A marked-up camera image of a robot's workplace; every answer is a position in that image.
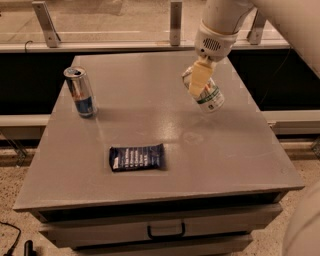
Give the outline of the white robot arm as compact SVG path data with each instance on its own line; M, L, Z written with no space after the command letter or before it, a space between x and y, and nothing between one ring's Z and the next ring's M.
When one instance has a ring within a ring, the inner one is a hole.
M206 0L194 46L199 60L191 93L198 96L235 44L252 9L296 51L320 77L320 0ZM320 183L306 190L287 225L281 256L320 256Z

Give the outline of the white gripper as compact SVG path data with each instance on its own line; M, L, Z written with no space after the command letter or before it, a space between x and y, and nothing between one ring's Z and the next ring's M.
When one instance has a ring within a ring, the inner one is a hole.
M211 28L200 22L195 38L195 50L198 59L192 65L189 93L198 98L213 74L215 64L224 59L231 51L239 33L236 23L227 23L226 31Z

